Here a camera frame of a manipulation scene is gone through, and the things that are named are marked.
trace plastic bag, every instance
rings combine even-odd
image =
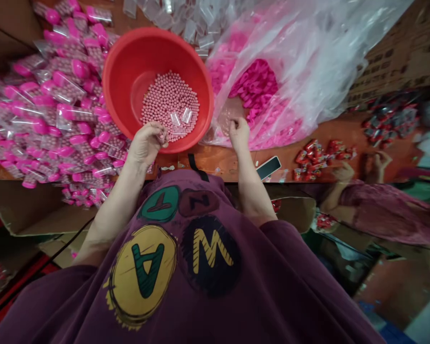
[[[244,79],[251,81],[248,89],[255,103],[247,117],[251,150],[297,142],[319,123],[338,117],[349,87],[367,66],[364,56],[411,3],[264,0],[244,12],[206,62],[215,106],[211,129],[201,143],[231,146],[228,120],[243,112],[232,105],[236,98],[227,99],[236,94],[236,88],[243,91]],[[263,77],[267,79],[252,85]],[[266,89],[269,81],[277,87]]]

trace wooden table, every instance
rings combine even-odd
[[[47,6],[53,7],[58,0],[40,0]],[[95,5],[98,7],[110,9],[113,13],[114,32],[124,34],[125,32],[138,27],[153,26],[153,24],[143,15],[140,9],[137,9],[137,18],[131,19],[123,14],[123,1],[107,2],[101,0],[81,0],[82,6]],[[51,26],[42,20],[42,26],[51,29]],[[280,148],[272,148],[268,150],[254,151],[250,154],[254,162],[261,165],[269,158],[277,155],[282,168],[271,175],[270,182],[292,182],[292,171],[298,165],[294,159],[302,149],[302,147],[310,141],[310,139],[318,139],[319,142],[326,148],[330,140],[342,140],[346,146],[351,147],[356,145],[359,151],[359,156],[350,161],[350,164],[355,170],[355,177],[363,174],[361,159],[363,153],[370,153],[376,149],[371,147],[363,134],[361,123],[370,115],[367,113],[344,114],[337,119],[321,124],[318,129],[308,138],[296,142],[292,145]],[[417,164],[417,157],[420,156],[420,151],[415,148],[412,142],[415,134],[408,136],[403,140],[395,140],[394,143],[386,149],[386,152],[394,159],[388,167],[385,175],[386,182],[395,180],[398,171],[403,167],[414,167]],[[174,169],[190,169],[188,162],[188,153],[195,155],[197,166],[213,175],[218,175],[225,182],[237,182],[238,169],[237,158],[232,149],[216,147],[216,146],[200,146],[196,145],[188,151],[179,154],[161,154],[156,159],[156,165],[164,168],[164,173]],[[322,176],[318,179],[319,182],[333,181],[331,170],[336,165],[323,170]],[[157,169],[154,169],[153,175],[148,175],[147,179],[154,179]],[[0,179],[12,179],[12,177],[0,166]]]

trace purple shirt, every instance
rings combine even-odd
[[[147,185],[102,265],[26,287],[0,344],[383,342],[292,225],[257,228],[209,178]]]

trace mobile phone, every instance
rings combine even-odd
[[[257,172],[261,180],[263,180],[281,167],[282,165],[280,164],[279,158],[277,156],[274,156],[261,166],[257,167]]]

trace brown cardboard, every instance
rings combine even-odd
[[[368,67],[354,82],[348,106],[407,87],[430,85],[430,0],[416,0],[367,54]]]
[[[0,218],[13,236],[77,232],[96,213],[61,202],[61,189],[50,184],[29,190],[19,181],[0,181]]]

